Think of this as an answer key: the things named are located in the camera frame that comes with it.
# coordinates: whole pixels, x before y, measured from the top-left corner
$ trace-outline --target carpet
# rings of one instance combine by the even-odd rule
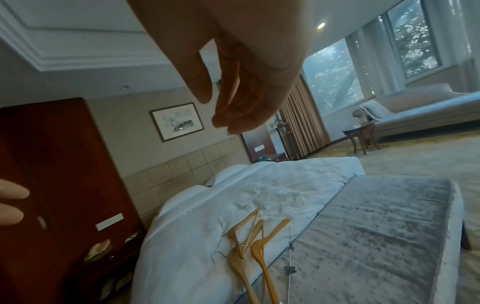
[[[356,156],[365,172],[374,175],[430,175],[455,180],[465,203],[465,225],[472,252],[462,251],[457,303],[480,303],[480,131],[384,143],[363,155],[350,140],[309,158]]]

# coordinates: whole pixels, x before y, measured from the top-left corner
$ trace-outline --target wooden hanger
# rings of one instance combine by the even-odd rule
[[[272,304],[280,304],[280,300],[279,300],[279,296],[277,295],[277,292],[275,291],[274,283],[272,281],[272,277],[270,276],[269,269],[265,263],[265,259],[263,256],[263,249],[265,245],[275,235],[277,235],[280,232],[280,230],[282,230],[282,228],[284,228],[289,222],[290,220],[288,218],[284,219],[266,238],[256,240],[255,242],[253,242],[253,244],[250,247],[253,258],[260,264],[260,267],[263,271],[263,276],[265,277],[265,280],[266,280],[266,285],[268,287],[268,292],[270,293]]]
[[[228,236],[229,239],[233,240],[234,244],[235,244],[235,248],[236,248],[236,252],[237,254],[239,255],[240,258],[244,258],[244,254],[245,254],[245,251],[247,250],[247,246],[244,246],[243,248],[240,247],[240,242],[239,242],[239,239],[237,238],[237,230],[239,230],[240,228],[242,228],[248,221],[250,221],[253,217],[253,224],[251,225],[251,228],[250,228],[250,233],[248,234],[248,237],[250,238],[250,236],[252,235],[252,231],[254,229],[254,226],[255,226],[255,221],[257,220],[258,216],[259,216],[259,213],[260,213],[260,208],[257,208],[255,209],[255,211],[253,211],[252,213],[250,213],[249,216],[247,216],[243,221],[241,221],[240,223],[238,223],[237,225],[233,226],[227,233],[226,235]]]
[[[255,237],[260,233],[264,233],[264,220],[258,221],[258,223],[252,227],[250,230],[250,234],[248,235],[247,240],[245,240],[242,244],[240,244],[240,247],[243,246],[244,248],[247,248],[250,246],[251,242]],[[239,247],[234,247],[230,253],[228,254],[228,261],[230,262],[231,267],[235,270],[235,272],[239,275],[240,279],[243,281],[243,284],[245,285],[246,293],[248,295],[248,298],[250,299],[251,304],[260,304],[259,299],[257,298],[257,295],[255,294],[254,289],[250,285],[249,278],[247,277],[247,274],[244,271],[244,267],[242,265],[242,257],[240,255],[240,252],[238,252]]]

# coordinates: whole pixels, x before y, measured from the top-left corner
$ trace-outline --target framed picture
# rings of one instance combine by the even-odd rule
[[[162,141],[204,129],[194,103],[150,111]]]

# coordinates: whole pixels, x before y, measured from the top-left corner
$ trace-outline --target wardrobe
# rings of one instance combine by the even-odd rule
[[[81,98],[0,109],[0,178],[30,190],[0,226],[0,302],[68,303],[66,284],[89,249],[145,232]],[[119,213],[123,220],[98,230]]]

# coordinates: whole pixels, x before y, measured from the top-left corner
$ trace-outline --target window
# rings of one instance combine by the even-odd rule
[[[321,116],[364,98],[345,39],[305,59],[303,72]]]
[[[407,78],[441,65],[421,0],[404,0],[388,18]]]

